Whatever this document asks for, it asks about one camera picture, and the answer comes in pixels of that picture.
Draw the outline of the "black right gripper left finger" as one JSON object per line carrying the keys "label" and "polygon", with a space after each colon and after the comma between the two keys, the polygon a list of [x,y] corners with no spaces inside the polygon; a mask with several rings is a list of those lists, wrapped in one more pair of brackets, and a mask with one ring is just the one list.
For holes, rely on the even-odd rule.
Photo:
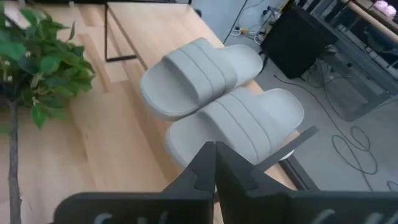
{"label": "black right gripper left finger", "polygon": [[216,144],[206,142],[183,172],[162,193],[215,191]]}

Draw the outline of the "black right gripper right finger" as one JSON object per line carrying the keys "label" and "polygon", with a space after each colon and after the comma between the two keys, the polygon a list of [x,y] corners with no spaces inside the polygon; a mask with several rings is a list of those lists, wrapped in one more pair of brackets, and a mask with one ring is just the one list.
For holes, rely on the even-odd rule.
{"label": "black right gripper right finger", "polygon": [[229,194],[247,198],[290,194],[292,191],[288,187],[265,173],[288,153],[289,150],[283,147],[264,161],[253,165],[225,143],[217,142],[216,186],[220,199]]}

